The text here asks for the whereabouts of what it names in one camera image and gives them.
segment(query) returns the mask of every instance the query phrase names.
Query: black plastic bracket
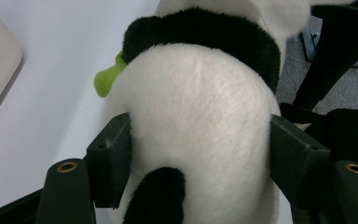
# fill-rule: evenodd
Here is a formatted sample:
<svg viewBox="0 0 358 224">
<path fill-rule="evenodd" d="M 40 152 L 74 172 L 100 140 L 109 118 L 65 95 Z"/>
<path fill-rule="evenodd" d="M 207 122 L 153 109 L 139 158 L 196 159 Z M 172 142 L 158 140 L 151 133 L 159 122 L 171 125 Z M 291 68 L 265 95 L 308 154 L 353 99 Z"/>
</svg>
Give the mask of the black plastic bracket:
<svg viewBox="0 0 358 224">
<path fill-rule="evenodd" d="M 110 120 L 87 148 L 92 198 L 96 207 L 118 208 L 130 178 L 129 114 Z"/>
</svg>

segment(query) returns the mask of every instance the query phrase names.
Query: floor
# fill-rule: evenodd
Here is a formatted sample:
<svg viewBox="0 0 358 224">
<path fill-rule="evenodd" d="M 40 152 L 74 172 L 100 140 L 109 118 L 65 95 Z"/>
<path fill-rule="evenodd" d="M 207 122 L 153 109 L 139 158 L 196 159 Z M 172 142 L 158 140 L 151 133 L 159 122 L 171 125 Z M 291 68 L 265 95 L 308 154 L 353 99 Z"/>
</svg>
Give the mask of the floor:
<svg viewBox="0 0 358 224">
<path fill-rule="evenodd" d="M 322 20 L 312 17 L 309 27 L 313 31 L 320 31 Z M 287 42 L 286 61 L 282 76 L 278 84 L 278 102 L 291 104 L 296 98 L 296 91 L 307 74 L 310 63 L 305 60 L 305 54 L 299 36 Z M 316 105 L 314 111 L 326 114 L 336 108 L 358 109 L 358 68 L 350 69 Z"/>
</svg>

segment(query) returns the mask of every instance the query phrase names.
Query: white plush body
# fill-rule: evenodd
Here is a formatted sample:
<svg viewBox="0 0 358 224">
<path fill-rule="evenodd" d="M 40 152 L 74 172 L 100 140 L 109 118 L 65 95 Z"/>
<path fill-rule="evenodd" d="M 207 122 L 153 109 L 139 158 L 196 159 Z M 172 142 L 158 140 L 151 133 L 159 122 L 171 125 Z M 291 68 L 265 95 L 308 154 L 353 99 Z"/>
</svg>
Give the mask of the white plush body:
<svg viewBox="0 0 358 224">
<path fill-rule="evenodd" d="M 244 63 L 218 49 L 175 44 L 135 58 L 107 96 L 130 112 L 131 180 L 112 218 L 121 223 L 134 188 L 159 167 L 186 179 L 185 224 L 275 223 L 269 177 L 273 93 Z"/>
</svg>

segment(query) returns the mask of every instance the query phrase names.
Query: stuffed toy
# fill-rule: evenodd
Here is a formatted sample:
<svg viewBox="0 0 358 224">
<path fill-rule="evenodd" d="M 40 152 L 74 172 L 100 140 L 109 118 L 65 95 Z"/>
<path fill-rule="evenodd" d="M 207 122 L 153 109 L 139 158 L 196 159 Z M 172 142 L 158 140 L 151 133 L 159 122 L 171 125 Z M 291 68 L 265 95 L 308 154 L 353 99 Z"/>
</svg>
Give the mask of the stuffed toy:
<svg viewBox="0 0 358 224">
<path fill-rule="evenodd" d="M 130 25 L 117 64 L 94 80 L 106 113 L 131 117 L 131 175 L 113 223 L 277 222 L 274 92 L 286 39 L 320 2 L 162 0 Z"/>
</svg>

